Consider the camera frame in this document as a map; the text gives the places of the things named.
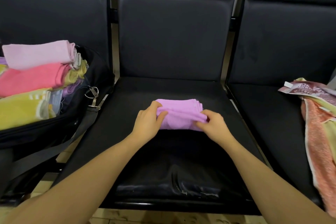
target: stack of folded towels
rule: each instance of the stack of folded towels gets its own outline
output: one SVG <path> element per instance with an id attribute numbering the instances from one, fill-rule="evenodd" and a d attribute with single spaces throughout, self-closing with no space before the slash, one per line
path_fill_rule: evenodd
<path id="1" fill-rule="evenodd" d="M 88 64 L 74 43 L 9 44 L 2 51 L 0 130 L 56 117 L 83 86 Z"/>

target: row of chairs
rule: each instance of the row of chairs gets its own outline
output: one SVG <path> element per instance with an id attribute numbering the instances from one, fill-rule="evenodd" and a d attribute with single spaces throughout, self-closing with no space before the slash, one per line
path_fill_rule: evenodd
<path id="1" fill-rule="evenodd" d="M 336 0 L 243 0 L 227 94 L 220 79 L 233 3 L 118 0 L 120 78 L 54 184 L 124 139 L 152 100 L 196 98 L 265 162 L 255 138 L 274 171 L 323 207 L 305 153 L 300 100 L 277 90 L 299 77 L 328 82 L 336 65 Z M 110 0 L 0 0 L 0 7 L 3 44 L 68 39 L 97 50 L 112 69 Z M 159 131 L 101 207 L 260 214 L 229 156 L 196 131 Z"/>

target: seat cushion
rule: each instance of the seat cushion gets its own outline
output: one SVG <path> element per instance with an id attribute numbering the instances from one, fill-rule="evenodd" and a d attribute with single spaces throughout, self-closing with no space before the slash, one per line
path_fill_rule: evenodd
<path id="1" fill-rule="evenodd" d="M 139 110 L 155 99 L 197 99 L 219 112 L 236 139 L 262 159 L 219 82 L 120 78 L 55 183 L 131 133 Z M 258 214 L 226 152 L 203 132 L 160 130 L 130 160 L 101 205 L 174 211 Z"/>
<path id="2" fill-rule="evenodd" d="M 274 171 L 322 207 L 306 155 L 301 100 L 279 92 L 279 88 L 229 84 L 238 109 Z"/>

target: pink towel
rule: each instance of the pink towel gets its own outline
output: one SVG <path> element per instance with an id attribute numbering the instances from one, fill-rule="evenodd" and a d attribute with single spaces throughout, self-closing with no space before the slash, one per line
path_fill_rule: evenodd
<path id="1" fill-rule="evenodd" d="M 64 77 L 69 65 L 51 63 L 27 70 L 9 68 L 0 77 L 0 97 L 20 94 L 44 88 L 59 88 L 64 85 Z"/>
<path id="2" fill-rule="evenodd" d="M 74 62 L 75 44 L 60 40 L 47 44 L 9 44 L 2 46 L 9 68 L 18 70 L 48 63 L 70 64 Z"/>
<path id="3" fill-rule="evenodd" d="M 207 122 L 208 117 L 200 113 L 203 110 L 203 106 L 196 99 L 157 99 L 156 101 L 162 104 L 162 107 L 157 108 L 157 116 L 163 111 L 168 111 L 160 129 L 191 129 L 201 131 L 201 129 L 193 124 L 193 121 Z"/>

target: right hand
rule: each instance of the right hand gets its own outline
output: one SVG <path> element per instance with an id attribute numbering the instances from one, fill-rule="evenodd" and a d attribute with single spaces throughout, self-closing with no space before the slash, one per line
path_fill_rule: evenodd
<path id="1" fill-rule="evenodd" d="M 204 133 L 214 142 L 223 146 L 230 141 L 235 141 L 235 138 L 230 133 L 223 117 L 216 112 L 203 110 L 201 112 L 209 118 L 209 123 L 196 122 L 196 126 L 204 131 Z"/>

